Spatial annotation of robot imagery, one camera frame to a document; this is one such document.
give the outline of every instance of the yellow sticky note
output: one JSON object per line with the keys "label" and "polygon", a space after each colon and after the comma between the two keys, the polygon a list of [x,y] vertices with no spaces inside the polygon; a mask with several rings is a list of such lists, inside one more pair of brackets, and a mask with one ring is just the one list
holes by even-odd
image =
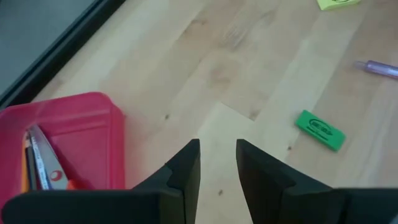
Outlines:
{"label": "yellow sticky note", "polygon": [[338,7],[357,4],[360,1],[361,0],[318,0],[318,3],[319,7],[321,7],[322,10],[330,10],[330,9],[336,9]]}

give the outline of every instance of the marker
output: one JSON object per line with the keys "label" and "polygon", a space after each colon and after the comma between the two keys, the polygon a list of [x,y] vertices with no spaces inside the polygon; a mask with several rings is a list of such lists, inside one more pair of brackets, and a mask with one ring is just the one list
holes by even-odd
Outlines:
{"label": "marker", "polygon": [[398,78],[398,67],[386,65],[384,63],[368,61],[368,62],[355,62],[355,67],[365,72],[385,75],[392,78]]}
{"label": "marker", "polygon": [[32,146],[26,148],[25,154],[26,154],[27,171],[29,178],[29,190],[37,190],[36,163],[35,163],[35,155]]}

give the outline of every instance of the scissors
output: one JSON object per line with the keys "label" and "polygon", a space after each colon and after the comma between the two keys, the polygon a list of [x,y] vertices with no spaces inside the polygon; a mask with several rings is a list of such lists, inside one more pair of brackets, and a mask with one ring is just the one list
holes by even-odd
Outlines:
{"label": "scissors", "polygon": [[27,133],[34,153],[37,175],[42,190],[74,190],[76,182],[68,180],[54,149],[40,127],[35,124]]}

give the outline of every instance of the wooden tabletop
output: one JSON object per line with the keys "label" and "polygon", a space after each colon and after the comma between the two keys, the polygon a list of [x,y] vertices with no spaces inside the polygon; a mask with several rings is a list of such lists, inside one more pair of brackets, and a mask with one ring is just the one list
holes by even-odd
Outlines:
{"label": "wooden tabletop", "polygon": [[[126,115],[133,187],[191,138],[201,144],[197,223],[250,223],[237,138],[334,187],[398,186],[398,1],[330,12],[316,0],[132,0],[37,100],[101,91]],[[346,134],[338,153],[294,126],[302,110]]]}

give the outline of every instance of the black frame edge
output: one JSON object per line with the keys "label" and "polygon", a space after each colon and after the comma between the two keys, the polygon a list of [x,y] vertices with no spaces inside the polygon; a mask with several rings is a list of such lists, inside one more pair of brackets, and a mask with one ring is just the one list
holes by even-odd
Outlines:
{"label": "black frame edge", "polygon": [[0,96],[0,110],[32,101],[125,0],[97,0]]}

